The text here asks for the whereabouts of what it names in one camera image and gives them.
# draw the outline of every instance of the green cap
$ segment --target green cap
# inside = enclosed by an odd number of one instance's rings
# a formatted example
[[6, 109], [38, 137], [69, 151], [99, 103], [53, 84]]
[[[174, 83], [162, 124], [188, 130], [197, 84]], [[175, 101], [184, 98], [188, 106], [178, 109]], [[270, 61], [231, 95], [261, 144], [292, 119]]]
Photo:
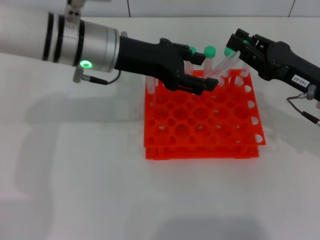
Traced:
[[191, 50], [192, 54], [197, 52], [197, 49], [194, 46], [190, 46], [189, 49]]
[[204, 49], [204, 55], [208, 59], [212, 59], [216, 56], [216, 48], [214, 46], [206, 46]]
[[225, 56], [229, 56], [230, 54], [232, 54], [234, 51], [232, 50], [232, 49], [230, 49], [230, 48], [228, 48], [228, 47], [226, 47], [225, 49], [224, 49], [224, 55]]

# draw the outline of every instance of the white table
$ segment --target white table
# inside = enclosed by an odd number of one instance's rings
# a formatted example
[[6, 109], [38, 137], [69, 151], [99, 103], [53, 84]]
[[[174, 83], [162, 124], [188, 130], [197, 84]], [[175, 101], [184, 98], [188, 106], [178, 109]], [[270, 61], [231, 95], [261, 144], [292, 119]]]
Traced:
[[[320, 66], [320, 18], [88, 20], [214, 45], [216, 63], [242, 28]], [[267, 142], [258, 159], [147, 161], [142, 76], [75, 84], [72, 67], [0, 57], [1, 240], [319, 239], [320, 129], [286, 102], [294, 88], [252, 71]], [[315, 101], [296, 103], [320, 117]]]

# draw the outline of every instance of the sticker with text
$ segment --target sticker with text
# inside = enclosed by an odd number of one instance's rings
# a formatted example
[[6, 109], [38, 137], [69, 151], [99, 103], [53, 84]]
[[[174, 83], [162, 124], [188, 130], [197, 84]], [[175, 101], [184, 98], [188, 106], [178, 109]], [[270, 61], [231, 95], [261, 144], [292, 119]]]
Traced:
[[296, 82], [297, 84], [300, 84], [301, 86], [304, 86], [305, 88], [309, 85], [309, 81], [305, 80], [304, 78], [294, 75], [292, 78], [292, 81]]

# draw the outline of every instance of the black cable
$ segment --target black cable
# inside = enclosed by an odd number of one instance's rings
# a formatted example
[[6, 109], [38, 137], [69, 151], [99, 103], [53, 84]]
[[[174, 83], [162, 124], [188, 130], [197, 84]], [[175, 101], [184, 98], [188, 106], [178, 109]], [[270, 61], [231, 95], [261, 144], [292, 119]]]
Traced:
[[113, 84], [115, 81], [117, 81], [117, 80], [120, 78], [120, 76], [121, 76], [121, 70], [119, 70], [118, 76], [116, 76], [115, 79], [113, 79], [112, 81], [110, 81], [110, 82], [108, 83], [108, 85], [109, 85], [109, 84]]
[[292, 99], [299, 99], [299, 97], [298, 97], [298, 96], [291, 96], [291, 97], [288, 97], [286, 100], [287, 100], [287, 102], [288, 102], [297, 112], [299, 112], [300, 114], [302, 114], [302, 111], [299, 110], [299, 109], [291, 102]]
[[299, 110], [292, 102], [291, 100], [292, 99], [298, 99], [299, 96], [291, 96], [291, 97], [288, 97], [286, 100], [287, 102], [297, 111], [299, 112], [302, 116], [304, 116], [306, 119], [308, 119], [310, 122], [314, 123], [314, 124], [318, 124], [319, 122], [319, 118], [315, 117], [315, 116], [312, 116], [310, 113], [307, 113], [306, 111], [301, 111]]
[[117, 81], [120, 78], [120, 76], [121, 76], [121, 70], [119, 70], [118, 75], [112, 81], [107, 81], [107, 80], [104, 80], [104, 79], [101, 79], [101, 78], [98, 78], [95, 76], [90, 76], [89, 82], [94, 83], [94, 84], [109, 85], [109, 84], [113, 84], [115, 81]]

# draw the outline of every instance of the test tube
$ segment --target test tube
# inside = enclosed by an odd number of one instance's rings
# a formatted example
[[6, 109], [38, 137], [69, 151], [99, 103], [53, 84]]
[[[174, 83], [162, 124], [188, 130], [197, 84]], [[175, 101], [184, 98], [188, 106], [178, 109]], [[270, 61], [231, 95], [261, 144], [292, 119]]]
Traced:
[[[230, 58], [230, 56], [231, 56], [231, 54], [233, 53], [234, 51], [232, 50], [232, 49], [230, 49], [230, 48], [228, 48], [228, 47], [226, 47], [225, 49], [224, 49], [224, 58], [225, 58], [225, 61], [227, 61], [229, 58]], [[230, 69], [228, 70], [228, 71], [226, 71], [226, 72], [224, 72], [222, 75], [221, 75], [221, 77], [224, 77], [224, 78], [229, 78], [230, 77]]]
[[[249, 44], [249, 42], [247, 40], [243, 41], [245, 44]], [[241, 68], [241, 73], [240, 76], [241, 77], [248, 77], [249, 73], [250, 73], [250, 66], [248, 64], [246, 64], [245, 62], [243, 62], [242, 68]]]
[[[192, 54], [195, 54], [197, 52], [197, 50], [194, 46], [190, 46], [189, 49], [191, 50]], [[186, 61], [184, 72], [185, 72], [185, 74], [192, 75], [194, 73], [194, 65], [191, 62]]]
[[204, 49], [204, 55], [205, 55], [205, 60], [204, 60], [204, 68], [203, 68], [203, 76], [205, 78], [208, 77], [208, 74], [212, 70], [212, 65], [214, 63], [214, 57], [216, 56], [216, 48], [214, 46], [206, 46]]
[[225, 56], [225, 59], [218, 64], [214, 69], [210, 71], [207, 77], [223, 80], [222, 76], [229, 78], [230, 69], [235, 66], [239, 61], [240, 52], [232, 51], [228, 56]]
[[153, 76], [145, 76], [146, 90], [148, 94], [156, 93], [156, 78]]

